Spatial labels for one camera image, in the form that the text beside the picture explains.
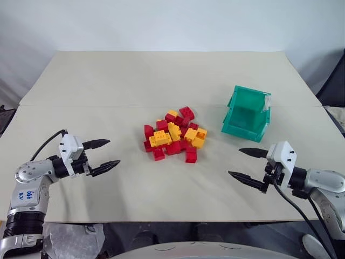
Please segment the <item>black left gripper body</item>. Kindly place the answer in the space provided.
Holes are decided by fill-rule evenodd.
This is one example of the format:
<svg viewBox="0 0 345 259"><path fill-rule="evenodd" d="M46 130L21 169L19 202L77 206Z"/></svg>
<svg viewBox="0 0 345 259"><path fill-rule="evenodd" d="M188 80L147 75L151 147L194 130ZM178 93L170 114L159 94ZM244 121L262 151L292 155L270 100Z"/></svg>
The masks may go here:
<svg viewBox="0 0 345 259"><path fill-rule="evenodd" d="M86 153L82 153L77 159L73 159L71 162L73 173L71 177L76 177L77 174L91 175L92 168L88 163Z"/></svg>

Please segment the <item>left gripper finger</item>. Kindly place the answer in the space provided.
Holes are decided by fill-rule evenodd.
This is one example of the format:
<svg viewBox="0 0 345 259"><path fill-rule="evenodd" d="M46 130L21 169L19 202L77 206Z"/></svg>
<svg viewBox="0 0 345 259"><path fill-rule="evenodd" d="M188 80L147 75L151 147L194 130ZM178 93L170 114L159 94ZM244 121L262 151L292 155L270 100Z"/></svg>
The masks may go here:
<svg viewBox="0 0 345 259"><path fill-rule="evenodd" d="M99 167L91 169L90 175L92 177L96 177L98 175L106 173L110 171L112 168L114 168L115 166L117 166L120 162L121 160L113 160L113 161L105 162L101 164Z"/></svg>
<svg viewBox="0 0 345 259"><path fill-rule="evenodd" d="M88 150L88 149L96 149L96 148L102 147L109 142L110 140L108 139L96 139L96 140L83 142L82 145L83 145L84 150Z"/></svg>

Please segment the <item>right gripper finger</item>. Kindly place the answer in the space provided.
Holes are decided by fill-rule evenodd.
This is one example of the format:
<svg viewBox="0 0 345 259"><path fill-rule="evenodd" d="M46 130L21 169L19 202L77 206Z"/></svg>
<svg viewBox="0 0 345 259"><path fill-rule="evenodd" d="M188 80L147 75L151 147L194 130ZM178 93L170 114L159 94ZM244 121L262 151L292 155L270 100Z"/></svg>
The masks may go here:
<svg viewBox="0 0 345 259"><path fill-rule="evenodd" d="M266 158L268 151L260 148L240 148L240 152L255 157L255 158Z"/></svg>
<svg viewBox="0 0 345 259"><path fill-rule="evenodd" d="M243 174L243 173L239 173L239 172L233 172L233 171L228 171L228 173L235 178L236 180L238 180L239 182L253 187L259 191L261 191L262 187L263 187L263 182L260 182L258 180L252 179L249 175Z"/></svg>

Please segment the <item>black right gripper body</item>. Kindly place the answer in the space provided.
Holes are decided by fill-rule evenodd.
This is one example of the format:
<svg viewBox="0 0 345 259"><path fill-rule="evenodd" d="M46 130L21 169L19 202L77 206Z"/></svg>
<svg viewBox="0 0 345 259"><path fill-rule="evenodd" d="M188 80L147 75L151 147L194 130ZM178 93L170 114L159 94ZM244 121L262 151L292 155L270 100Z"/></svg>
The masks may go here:
<svg viewBox="0 0 345 259"><path fill-rule="evenodd" d="M280 162L276 162L274 166L272 166L269 162L266 164L264 169L265 176L263 179L263 187L261 188L262 193L266 193L268 190L269 185L273 185L274 187L278 187L278 181L281 179L281 174L283 170L283 165Z"/></svg>

